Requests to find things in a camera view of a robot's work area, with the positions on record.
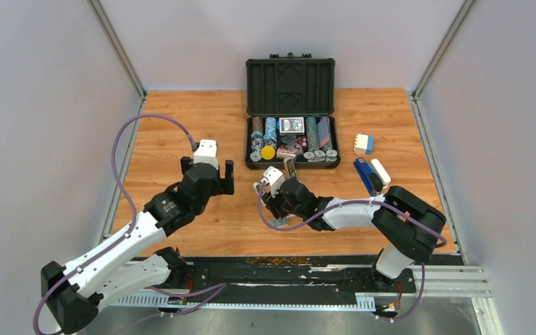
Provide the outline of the grey green white stapler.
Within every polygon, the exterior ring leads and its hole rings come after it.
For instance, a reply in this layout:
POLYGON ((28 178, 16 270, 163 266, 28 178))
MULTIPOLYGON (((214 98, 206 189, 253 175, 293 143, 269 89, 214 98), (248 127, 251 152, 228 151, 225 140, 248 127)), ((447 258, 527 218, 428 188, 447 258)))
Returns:
POLYGON ((283 166, 284 166, 285 175, 287 179, 298 177, 298 174, 295 168, 295 162, 292 157, 286 157, 283 160, 283 166))

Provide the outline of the grey staple strip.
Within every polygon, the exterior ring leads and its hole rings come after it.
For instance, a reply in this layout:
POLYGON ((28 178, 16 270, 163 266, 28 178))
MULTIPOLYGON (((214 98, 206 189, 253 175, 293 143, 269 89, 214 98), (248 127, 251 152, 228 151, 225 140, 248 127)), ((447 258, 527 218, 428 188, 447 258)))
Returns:
POLYGON ((269 221, 269 225, 275 230, 288 229, 288 219, 285 218, 273 218, 269 221))

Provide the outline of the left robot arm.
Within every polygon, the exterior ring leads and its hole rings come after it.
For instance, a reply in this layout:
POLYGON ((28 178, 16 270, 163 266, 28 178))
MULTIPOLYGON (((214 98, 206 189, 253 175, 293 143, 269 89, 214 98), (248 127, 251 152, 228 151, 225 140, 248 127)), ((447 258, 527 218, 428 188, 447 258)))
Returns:
POLYGON ((111 237, 74 260, 47 263, 40 271, 41 300, 33 317, 36 334, 44 306, 52 314, 59 334, 74 334, 117 300, 150 286, 180 287, 186 279, 183 260, 173 248, 164 248, 133 266, 126 263, 180 228, 192 223, 217 195, 235 192, 234 163, 225 162, 220 177, 214 156, 183 157, 183 178, 153 196, 144 209, 111 237))

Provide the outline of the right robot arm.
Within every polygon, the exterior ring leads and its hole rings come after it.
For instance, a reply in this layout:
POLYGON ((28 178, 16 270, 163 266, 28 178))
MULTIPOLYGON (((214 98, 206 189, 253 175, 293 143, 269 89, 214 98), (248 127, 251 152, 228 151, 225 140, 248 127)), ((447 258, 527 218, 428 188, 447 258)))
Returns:
POLYGON ((290 216, 301 219, 296 228, 309 226, 316 231, 377 229, 389 242, 370 273, 372 285, 379 291, 390 290, 405 268, 428 262, 434 250, 447 243, 442 236, 445 215, 400 186, 354 200, 316 196, 296 178, 275 184, 263 178, 254 188, 258 212, 271 212, 273 219, 265 224, 274 230, 290 231, 290 216))

